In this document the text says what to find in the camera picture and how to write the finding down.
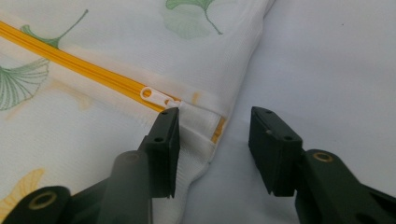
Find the yellow ginkgo leaf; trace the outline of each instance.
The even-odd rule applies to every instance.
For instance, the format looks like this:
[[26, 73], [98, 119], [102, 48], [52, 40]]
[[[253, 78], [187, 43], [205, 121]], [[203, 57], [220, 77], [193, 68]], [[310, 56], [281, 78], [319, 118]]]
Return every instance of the yellow ginkgo leaf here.
[[37, 189], [38, 182], [44, 174], [44, 169], [36, 169], [24, 176], [8, 196], [0, 201], [0, 223], [18, 202]]

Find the fabric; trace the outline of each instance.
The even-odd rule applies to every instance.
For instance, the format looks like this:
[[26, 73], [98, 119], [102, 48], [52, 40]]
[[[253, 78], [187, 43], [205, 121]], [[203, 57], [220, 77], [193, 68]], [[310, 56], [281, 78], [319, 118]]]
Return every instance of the fabric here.
[[[232, 113], [268, 1], [0, 0], [0, 5], [0, 21], [181, 100], [176, 197], [154, 200], [155, 223], [181, 222], [188, 188], [208, 168], [213, 135]], [[137, 149], [156, 116], [1, 37], [0, 220], [36, 188], [63, 185], [76, 193], [108, 176], [113, 159]]]
[[304, 149], [336, 154], [362, 184], [396, 197], [395, 11], [391, 0], [275, 2], [183, 224], [300, 223], [295, 199], [269, 195], [252, 159], [252, 106], [275, 111]]

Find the zipper tape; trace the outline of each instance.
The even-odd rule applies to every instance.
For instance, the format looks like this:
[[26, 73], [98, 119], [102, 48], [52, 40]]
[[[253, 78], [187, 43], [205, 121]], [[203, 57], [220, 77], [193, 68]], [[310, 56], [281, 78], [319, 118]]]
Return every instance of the zipper tape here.
[[77, 72], [84, 77], [99, 82], [114, 91], [118, 91], [119, 93], [126, 95], [138, 103], [148, 106], [157, 112], [161, 112], [165, 109], [164, 106], [155, 105], [149, 101], [145, 101], [140, 97], [141, 90], [146, 87], [142, 83], [136, 82], [120, 74], [108, 71], [105, 68], [88, 63], [69, 53], [53, 48], [52, 46], [47, 45], [44, 42], [41, 42], [40, 40], [37, 40], [34, 37], [31, 37], [2, 21], [0, 21], [0, 36], [21, 47], [24, 47], [25, 49], [29, 49], [30, 51], [50, 61]]
[[215, 132], [212, 135], [212, 139], [211, 141], [216, 144], [219, 141], [219, 138], [221, 137], [222, 131], [224, 129], [224, 125], [225, 122], [227, 121], [227, 119], [225, 119], [224, 117], [220, 118], [220, 121], [218, 123], [218, 127], [216, 128]]

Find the zipper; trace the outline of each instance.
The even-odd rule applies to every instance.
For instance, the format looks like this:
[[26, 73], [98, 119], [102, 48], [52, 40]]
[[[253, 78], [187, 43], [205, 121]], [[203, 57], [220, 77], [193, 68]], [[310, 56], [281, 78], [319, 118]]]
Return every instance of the zipper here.
[[[176, 97], [156, 91], [128, 77], [124, 77], [93, 63], [81, 60], [78, 57], [56, 49], [27, 35], [2, 21], [0, 21], [0, 36], [41, 57], [81, 74], [84, 77], [99, 82], [157, 112], [161, 112], [165, 108], [177, 107], [180, 105], [181, 101]], [[225, 121], [225, 118], [220, 119], [218, 128], [215, 130], [211, 139], [212, 142], [217, 143]]]
[[[88, 63], [75, 57], [69, 53], [56, 49], [44, 42], [41, 42], [34, 37], [31, 37], [24, 32], [15, 29], [12, 26], [0, 21], [0, 36], [3, 38], [21, 46], [25, 49], [29, 49], [35, 54], [38, 54], [50, 61], [53, 61], [59, 65], [62, 65], [74, 72], [77, 72], [84, 77], [88, 77], [96, 82], [101, 83], [104, 86], [109, 87], [114, 91], [126, 95], [138, 103], [148, 106], [149, 108], [161, 112], [165, 109], [163, 105], [151, 103], [150, 101], [144, 100], [140, 96], [141, 90], [146, 86], [140, 82], [124, 77], [120, 74], [111, 72], [97, 66], [93, 63]], [[176, 100], [177, 98], [168, 96], [169, 99]]]

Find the zipper slider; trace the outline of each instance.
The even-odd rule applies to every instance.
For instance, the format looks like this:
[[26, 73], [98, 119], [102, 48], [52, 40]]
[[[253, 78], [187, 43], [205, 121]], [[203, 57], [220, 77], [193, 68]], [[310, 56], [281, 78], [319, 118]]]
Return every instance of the zipper slider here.
[[178, 107], [180, 101], [175, 101], [172, 97], [156, 91], [151, 87], [145, 87], [140, 91], [140, 97], [147, 102], [162, 106], [163, 108]]

